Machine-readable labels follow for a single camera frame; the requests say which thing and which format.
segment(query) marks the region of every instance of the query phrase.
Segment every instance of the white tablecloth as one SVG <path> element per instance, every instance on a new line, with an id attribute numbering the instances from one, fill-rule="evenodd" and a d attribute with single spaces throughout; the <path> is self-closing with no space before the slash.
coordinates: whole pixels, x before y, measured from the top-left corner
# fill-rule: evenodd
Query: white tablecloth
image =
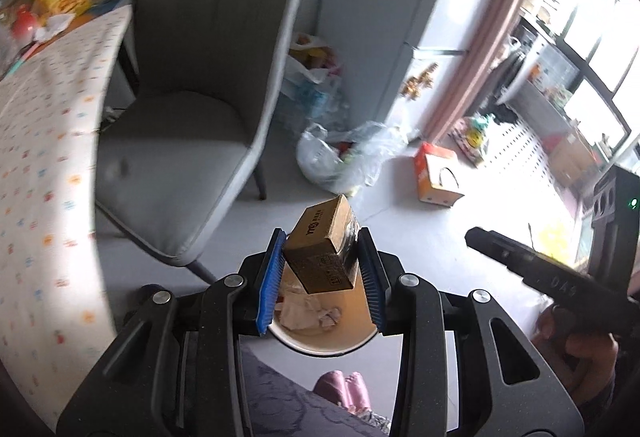
<path id="1" fill-rule="evenodd" d="M 94 170 L 129 18 L 130 6 L 98 17 L 0 82 L 0 359 L 51 429 L 115 335 Z"/>

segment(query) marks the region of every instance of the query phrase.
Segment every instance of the black device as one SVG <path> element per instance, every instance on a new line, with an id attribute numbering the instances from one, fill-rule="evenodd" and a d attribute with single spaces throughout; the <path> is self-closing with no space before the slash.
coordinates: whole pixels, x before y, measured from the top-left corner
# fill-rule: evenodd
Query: black device
<path id="1" fill-rule="evenodd" d="M 282 230 L 238 272 L 186 297 L 158 290 L 133 315 L 60 416 L 60 437 L 249 437 L 239 335 L 256 335 Z M 548 364 L 491 295 L 439 292 L 379 252 L 367 228 L 358 260 L 372 321 L 402 335 L 391 435 L 447 434 L 445 331 L 456 336 L 459 428 L 451 436 L 578 437 L 583 424 Z M 195 356 L 186 335 L 197 331 Z M 195 373 L 184 366 L 195 359 Z M 194 408 L 186 409 L 188 383 Z"/>
<path id="2" fill-rule="evenodd" d="M 594 188 L 593 242 L 587 274 L 508 239 L 473 227 L 468 247 L 522 276 L 575 316 L 565 330 L 601 330 L 640 338 L 640 305 L 626 295 L 640 227 L 640 178 L 612 166 Z"/>

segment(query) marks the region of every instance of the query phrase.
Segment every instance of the hand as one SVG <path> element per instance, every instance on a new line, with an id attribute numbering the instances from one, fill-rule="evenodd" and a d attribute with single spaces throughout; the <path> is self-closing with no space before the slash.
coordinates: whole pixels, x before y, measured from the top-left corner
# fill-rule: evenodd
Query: hand
<path id="1" fill-rule="evenodd" d="M 552 307 L 540 314 L 536 322 L 537 332 L 531 342 L 556 373 L 576 406 L 580 406 L 609 384 L 618 357 L 618 343 L 607 333 L 571 334 L 567 338 L 552 340 L 556 333 Z M 580 359 L 575 370 L 565 362 L 564 354 Z"/>

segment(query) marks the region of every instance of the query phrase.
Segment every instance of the chair backrest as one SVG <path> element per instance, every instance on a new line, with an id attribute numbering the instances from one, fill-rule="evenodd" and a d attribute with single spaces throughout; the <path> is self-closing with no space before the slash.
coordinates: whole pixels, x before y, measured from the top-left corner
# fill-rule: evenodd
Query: chair backrest
<path id="1" fill-rule="evenodd" d="M 192 90 L 266 134 L 300 0 L 136 0 L 141 95 Z"/>

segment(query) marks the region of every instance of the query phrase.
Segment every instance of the cardboard box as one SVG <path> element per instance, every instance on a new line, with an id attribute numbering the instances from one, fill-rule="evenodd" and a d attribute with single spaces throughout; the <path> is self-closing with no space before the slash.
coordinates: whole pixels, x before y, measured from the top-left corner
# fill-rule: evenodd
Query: cardboard box
<path id="1" fill-rule="evenodd" d="M 422 202 L 450 208 L 465 196 L 458 181 L 458 156 L 452 150 L 424 142 L 414 157 L 414 168 Z"/>
<path id="2" fill-rule="evenodd" d="M 549 169 L 565 188 L 573 186 L 583 175 L 591 174 L 597 163 L 588 141 L 573 129 L 551 152 Z"/>
<path id="3" fill-rule="evenodd" d="M 306 292 L 353 289 L 358 223 L 344 195 L 306 208 L 283 252 Z"/>

